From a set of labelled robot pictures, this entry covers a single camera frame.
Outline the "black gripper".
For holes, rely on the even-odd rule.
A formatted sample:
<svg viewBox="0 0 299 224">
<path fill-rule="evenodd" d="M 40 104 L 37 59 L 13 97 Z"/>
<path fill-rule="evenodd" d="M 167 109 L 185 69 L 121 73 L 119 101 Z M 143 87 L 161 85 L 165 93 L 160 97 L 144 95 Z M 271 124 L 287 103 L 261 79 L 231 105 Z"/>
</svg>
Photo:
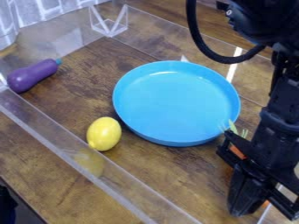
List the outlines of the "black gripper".
<svg viewBox="0 0 299 224">
<path fill-rule="evenodd" d="M 228 212 L 240 217 L 252 214 L 265 200 L 289 221 L 299 219 L 299 178 L 295 166 L 299 163 L 299 122 L 287 123 L 265 108 L 260 112 L 260 123 L 251 141 L 231 131 L 224 132 L 224 143 L 217 154 L 233 167 L 228 188 Z M 251 168 L 236 164 L 241 159 L 229 150 L 233 144 L 257 169 L 283 186 L 279 186 L 267 199 L 272 188 L 269 179 Z M 287 189 L 296 194 L 295 201 L 285 196 Z"/>
</svg>

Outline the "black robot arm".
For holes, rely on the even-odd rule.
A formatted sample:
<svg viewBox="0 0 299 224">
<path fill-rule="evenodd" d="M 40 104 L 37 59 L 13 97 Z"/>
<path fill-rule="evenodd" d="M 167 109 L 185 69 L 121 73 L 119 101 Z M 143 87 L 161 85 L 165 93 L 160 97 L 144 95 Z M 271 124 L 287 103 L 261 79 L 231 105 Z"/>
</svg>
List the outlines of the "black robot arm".
<svg viewBox="0 0 299 224">
<path fill-rule="evenodd" d="M 252 214 L 271 202 L 289 219 L 299 219 L 299 0 L 231 0 L 233 29 L 273 49 L 275 72 L 269 100 L 260 111 L 253 137 L 231 131 L 217 154 L 233 168 L 228 211 Z"/>
</svg>

